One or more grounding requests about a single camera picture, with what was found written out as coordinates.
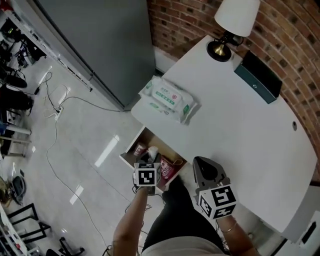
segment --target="table lamp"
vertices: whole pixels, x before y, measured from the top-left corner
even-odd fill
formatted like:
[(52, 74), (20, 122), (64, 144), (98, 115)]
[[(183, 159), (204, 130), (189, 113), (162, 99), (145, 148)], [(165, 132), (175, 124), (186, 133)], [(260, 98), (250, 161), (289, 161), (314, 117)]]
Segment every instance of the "table lamp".
[(260, 0), (223, 0), (214, 19), (226, 31), (220, 39), (207, 45), (207, 52), (213, 59), (227, 62), (231, 58), (231, 50), (226, 44), (239, 46), (244, 37), (250, 35), (259, 6)]

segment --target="white lamp shade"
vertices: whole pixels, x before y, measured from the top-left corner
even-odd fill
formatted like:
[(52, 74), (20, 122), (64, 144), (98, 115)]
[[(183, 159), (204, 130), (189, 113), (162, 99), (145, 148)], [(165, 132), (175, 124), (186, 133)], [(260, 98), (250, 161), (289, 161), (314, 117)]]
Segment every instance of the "white lamp shade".
[(260, 0), (223, 0), (214, 19), (225, 30), (241, 37), (250, 35)]

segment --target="gray refrigerator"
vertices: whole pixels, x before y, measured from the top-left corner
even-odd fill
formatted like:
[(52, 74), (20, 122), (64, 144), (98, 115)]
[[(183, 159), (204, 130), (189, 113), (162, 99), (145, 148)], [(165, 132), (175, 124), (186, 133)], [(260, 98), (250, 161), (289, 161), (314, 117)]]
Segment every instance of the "gray refrigerator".
[(119, 110), (152, 78), (146, 0), (13, 0), (16, 14)]

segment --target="red brick wall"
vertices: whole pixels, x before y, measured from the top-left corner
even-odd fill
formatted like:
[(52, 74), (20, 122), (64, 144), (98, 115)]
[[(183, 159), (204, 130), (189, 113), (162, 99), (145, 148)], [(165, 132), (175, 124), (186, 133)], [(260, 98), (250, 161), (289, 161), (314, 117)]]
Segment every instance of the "red brick wall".
[[(205, 35), (219, 38), (222, 0), (147, 0), (153, 44), (181, 58)], [(233, 48), (251, 50), (283, 81), (281, 95), (320, 157), (320, 9), (314, 0), (262, 0), (251, 35)], [(313, 176), (320, 182), (317, 165)]]

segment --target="dark green box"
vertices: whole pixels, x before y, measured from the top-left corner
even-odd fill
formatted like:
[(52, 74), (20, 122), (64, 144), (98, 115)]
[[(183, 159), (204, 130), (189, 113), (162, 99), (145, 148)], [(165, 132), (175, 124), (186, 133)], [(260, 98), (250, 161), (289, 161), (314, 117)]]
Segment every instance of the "dark green box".
[(247, 52), (234, 72), (268, 104), (279, 97), (282, 81), (252, 52)]

